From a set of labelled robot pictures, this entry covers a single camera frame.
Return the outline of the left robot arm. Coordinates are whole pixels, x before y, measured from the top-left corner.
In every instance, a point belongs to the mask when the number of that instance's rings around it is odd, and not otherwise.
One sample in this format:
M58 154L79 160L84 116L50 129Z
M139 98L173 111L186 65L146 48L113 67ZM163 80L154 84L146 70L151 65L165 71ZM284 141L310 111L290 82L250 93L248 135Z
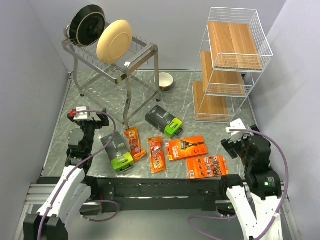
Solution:
M100 197L95 177L87 173L95 154L92 152L95 131L110 125L104 108L96 111L98 120L86 106L76 107L67 118L77 125L68 134L65 167L55 188L34 214L23 221L25 240L67 240L72 221L80 216L83 204Z

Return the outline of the steel dish rack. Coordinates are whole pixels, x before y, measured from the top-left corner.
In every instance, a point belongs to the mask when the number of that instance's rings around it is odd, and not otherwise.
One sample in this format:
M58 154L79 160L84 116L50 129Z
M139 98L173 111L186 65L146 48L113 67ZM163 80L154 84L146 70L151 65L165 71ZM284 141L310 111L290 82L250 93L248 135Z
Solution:
M123 67L121 67L116 63L108 64L98 59L97 54L94 53L94 50L97 49L97 41L89 46L80 46L80 44L72 42L72 38L70 37L70 29L71 28L69 25L64 28L64 39L62 40L61 45L62 48L73 57L73 71L70 73L70 75L73 77L73 82L75 83L80 96L86 96L89 99L92 99L88 87L101 78L105 78L116 85L125 83L127 97L124 103L123 119L118 119L117 121L127 128L130 127L129 120L131 120L152 99L156 99L157 102L161 101L159 49L156 44L152 42L147 43L142 41L142 39L133 37L132 41L137 46L141 47L141 49L140 51L135 51L133 56L124 64ZM147 63L151 58L153 58L154 62L155 87L151 87L148 83L145 83L134 76L134 72L137 71L143 64ZM84 64L93 70L93 72L96 72L96 75L89 78L89 80L87 80L83 85L80 85L78 82L79 63ZM129 113L133 97L131 80L134 80L143 87L152 90L152 95L145 100L133 113ZM92 101L98 106L101 106L97 100L92 99Z

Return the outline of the white wire wooden shelf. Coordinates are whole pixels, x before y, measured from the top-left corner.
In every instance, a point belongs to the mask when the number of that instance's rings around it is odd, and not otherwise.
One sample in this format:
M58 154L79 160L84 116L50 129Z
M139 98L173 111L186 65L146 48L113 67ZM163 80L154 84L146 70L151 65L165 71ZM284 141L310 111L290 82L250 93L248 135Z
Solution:
M273 52L255 9L212 7L192 84L195 120L230 123L268 67Z

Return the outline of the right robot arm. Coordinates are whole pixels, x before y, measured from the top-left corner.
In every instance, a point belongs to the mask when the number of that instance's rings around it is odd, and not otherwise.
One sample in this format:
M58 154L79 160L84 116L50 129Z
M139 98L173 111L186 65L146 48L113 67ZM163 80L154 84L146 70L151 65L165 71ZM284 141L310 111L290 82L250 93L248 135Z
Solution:
M231 201L245 240L283 239L284 199L280 177L270 166L270 141L256 127L247 129L241 119L231 122L226 132L230 137L221 144L232 159L241 159L244 179L222 176L219 195Z

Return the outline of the black green razor box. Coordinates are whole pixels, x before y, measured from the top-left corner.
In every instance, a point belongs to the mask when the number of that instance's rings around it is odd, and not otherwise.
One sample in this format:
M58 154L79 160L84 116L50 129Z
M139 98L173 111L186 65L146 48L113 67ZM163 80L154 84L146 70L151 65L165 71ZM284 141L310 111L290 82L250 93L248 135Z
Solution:
M135 163L123 137L118 131L115 132L105 151L116 173L126 171Z
M157 104L145 115L145 120L169 139L183 130L183 122Z

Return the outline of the orange razor bag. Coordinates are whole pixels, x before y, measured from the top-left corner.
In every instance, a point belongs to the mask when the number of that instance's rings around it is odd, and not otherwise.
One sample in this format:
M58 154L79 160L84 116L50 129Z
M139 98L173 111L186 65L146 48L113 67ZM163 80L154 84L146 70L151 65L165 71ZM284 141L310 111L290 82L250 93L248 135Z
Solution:
M146 150L141 147L138 128L130 128L124 132L124 135L128 137L131 155L136 163L147 154Z
M150 168L151 173L159 173L167 169L165 154L163 150L163 139L161 136L155 136L148 139L150 151Z

